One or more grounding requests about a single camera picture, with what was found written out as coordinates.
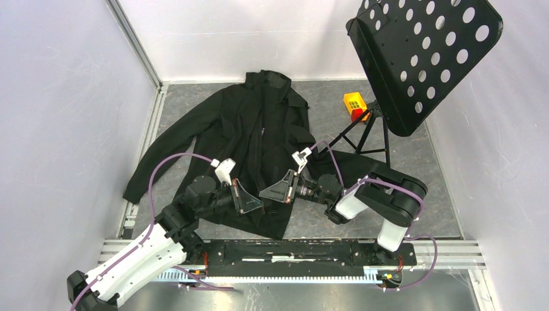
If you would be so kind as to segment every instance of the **jacket sleeve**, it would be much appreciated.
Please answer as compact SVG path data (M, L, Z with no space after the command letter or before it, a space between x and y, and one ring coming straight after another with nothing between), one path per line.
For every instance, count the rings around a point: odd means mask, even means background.
M138 204L148 190L148 183L155 167L168 156L187 150L192 139L205 131L215 120L219 119L219 111L223 100L223 90L214 93L205 101L181 117L169 127L148 148L139 161L135 172L128 182L123 198ZM156 181L177 161L174 159L165 163L156 173Z

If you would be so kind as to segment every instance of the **perforated black panel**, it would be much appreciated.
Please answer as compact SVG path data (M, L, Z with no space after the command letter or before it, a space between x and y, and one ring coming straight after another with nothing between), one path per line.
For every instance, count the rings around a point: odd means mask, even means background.
M347 31L391 132L409 136L501 36L485 0L364 0Z

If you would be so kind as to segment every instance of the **black jacket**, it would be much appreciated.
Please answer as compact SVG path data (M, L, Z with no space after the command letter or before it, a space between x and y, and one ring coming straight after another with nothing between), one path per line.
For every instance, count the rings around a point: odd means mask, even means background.
M297 168L291 154L314 144L309 132L307 102L291 89L288 77L273 71L247 73L244 84L229 86L207 98L169 127L145 153L131 177L124 198L139 203L153 169L166 157L184 152L196 137L194 152L220 161L236 162L231 174L252 195ZM165 164L160 178L175 162ZM214 169L193 158L177 193L199 175L214 177ZM207 218L269 238L281 239L292 205L266 202L265 211L238 216L236 210Z

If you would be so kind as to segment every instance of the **white wall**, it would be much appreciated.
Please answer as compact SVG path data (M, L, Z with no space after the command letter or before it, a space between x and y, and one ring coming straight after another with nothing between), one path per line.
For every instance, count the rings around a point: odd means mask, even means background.
M113 236L155 90L105 1L0 6L0 310L68 310Z
M495 48L428 118L465 232L504 310L542 310L549 275L549 3L492 0Z
M160 78L365 78L345 29L361 0L121 0Z

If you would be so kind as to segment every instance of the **yellow plastic toy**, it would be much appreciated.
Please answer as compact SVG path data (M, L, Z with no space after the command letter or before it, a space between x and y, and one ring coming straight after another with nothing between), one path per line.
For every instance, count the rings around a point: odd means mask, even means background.
M359 92L355 93L347 93L343 95L343 102L345 103L345 106L347 107L347 110L349 111L349 114L351 115L351 121L356 120L360 115L364 113L366 109L366 103L364 102L364 99L360 95ZM370 114L366 114L362 121L367 121Z

